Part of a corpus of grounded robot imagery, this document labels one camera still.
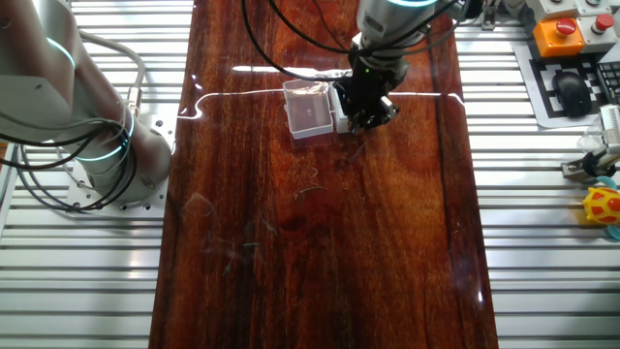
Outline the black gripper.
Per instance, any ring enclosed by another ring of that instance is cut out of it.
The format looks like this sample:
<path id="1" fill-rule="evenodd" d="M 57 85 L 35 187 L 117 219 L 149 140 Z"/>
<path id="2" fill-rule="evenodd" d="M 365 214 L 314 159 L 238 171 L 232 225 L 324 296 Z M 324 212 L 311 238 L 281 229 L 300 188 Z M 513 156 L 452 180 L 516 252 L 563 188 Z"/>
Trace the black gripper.
<path id="1" fill-rule="evenodd" d="M 390 122 L 399 113 L 399 107 L 388 96 L 390 91 L 400 85 L 408 72 L 408 63 L 397 60 L 395 63 L 378 69 L 367 65 L 363 60 L 355 60 L 352 74 L 336 82 L 336 92 L 348 118 L 348 129 L 358 134 Z M 370 116 L 359 105 L 371 104 Z"/>

